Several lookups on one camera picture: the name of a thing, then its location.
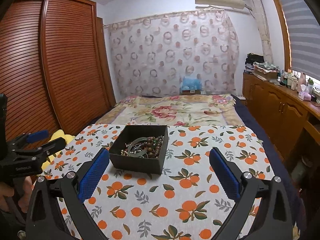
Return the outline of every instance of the orange print tablecloth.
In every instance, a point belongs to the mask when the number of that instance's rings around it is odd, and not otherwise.
[[[43,174],[59,178],[77,171],[101,147],[110,147],[123,128],[113,124],[88,126]],[[247,127],[170,126],[168,132],[161,176],[118,170],[110,162],[92,197],[84,202],[109,239],[210,239],[234,206],[209,164],[213,146],[241,171],[260,179],[274,176],[262,141]],[[259,203],[256,199],[239,237],[249,232]],[[80,238],[63,199],[59,205],[71,234]]]

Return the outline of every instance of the metal screw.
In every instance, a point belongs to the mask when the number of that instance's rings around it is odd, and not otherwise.
[[[42,182],[44,181],[44,176],[40,176],[38,179],[37,179],[38,182]]]
[[[246,179],[251,179],[252,178],[252,174],[250,172],[245,172],[243,174],[243,176],[246,178]]]
[[[75,172],[70,171],[70,172],[67,173],[67,178],[68,178],[68,179],[72,179],[75,175],[76,175]]]
[[[26,239],[26,233],[25,233],[25,231],[22,231],[22,230],[20,230],[20,231],[18,231],[18,238],[20,239],[20,240],[25,240]]]
[[[279,183],[279,182],[281,182],[281,178],[278,176],[275,176],[275,181]]]

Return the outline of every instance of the white wall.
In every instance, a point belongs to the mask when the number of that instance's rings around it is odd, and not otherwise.
[[[96,3],[96,10],[97,10],[97,17],[99,18],[104,18],[105,16],[105,6],[100,4],[100,3]]]
[[[107,25],[153,14],[194,10],[196,6],[195,0],[113,0],[105,5],[103,23]],[[237,93],[242,94],[242,72],[247,54],[252,52],[263,55],[262,44],[256,22],[249,10],[227,9],[239,38],[239,64],[235,75],[238,78],[235,80],[235,86]],[[122,98],[113,72],[107,29],[105,29],[105,40],[112,84],[116,100],[119,101]]]
[[[284,46],[280,20],[273,0],[261,0],[269,26],[273,61],[280,69],[284,69]]]

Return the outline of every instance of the window blind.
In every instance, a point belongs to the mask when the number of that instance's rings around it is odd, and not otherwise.
[[[291,69],[320,80],[320,25],[304,0],[280,0],[287,23]]]

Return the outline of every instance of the wooden wardrobe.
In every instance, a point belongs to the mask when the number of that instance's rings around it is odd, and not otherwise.
[[[16,0],[8,9],[0,22],[7,140],[43,129],[76,135],[115,105],[95,5]]]

